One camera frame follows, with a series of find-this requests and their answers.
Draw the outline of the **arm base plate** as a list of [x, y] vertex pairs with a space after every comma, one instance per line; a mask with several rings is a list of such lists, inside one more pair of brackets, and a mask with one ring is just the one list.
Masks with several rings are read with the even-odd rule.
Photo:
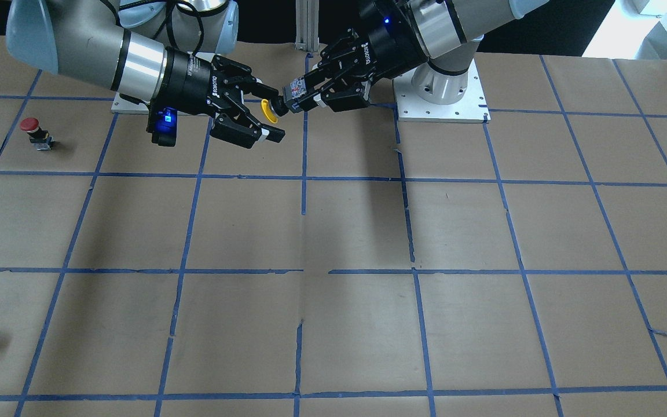
[[492, 117], [475, 61], [456, 76], [428, 64], [393, 79], [399, 119], [406, 122], [487, 123]]

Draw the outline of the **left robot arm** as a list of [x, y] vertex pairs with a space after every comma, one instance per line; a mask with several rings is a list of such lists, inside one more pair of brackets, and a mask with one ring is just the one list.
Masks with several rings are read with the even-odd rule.
[[423, 64], [460, 76], [453, 51], [544, 5], [543, 1], [361, 1], [359, 19], [320, 53], [311, 71], [284, 89], [294, 113], [328, 107], [334, 112], [367, 108], [369, 89]]

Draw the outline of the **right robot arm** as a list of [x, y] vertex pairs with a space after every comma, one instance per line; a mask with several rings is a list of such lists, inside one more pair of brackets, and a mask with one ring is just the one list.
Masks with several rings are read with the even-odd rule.
[[211, 116], [212, 137], [249, 149], [285, 132], [244, 105], [278, 92], [227, 58], [238, 23], [233, 1], [13, 1], [6, 45], [22, 63], [145, 104], [156, 145], [175, 145], [184, 113]]

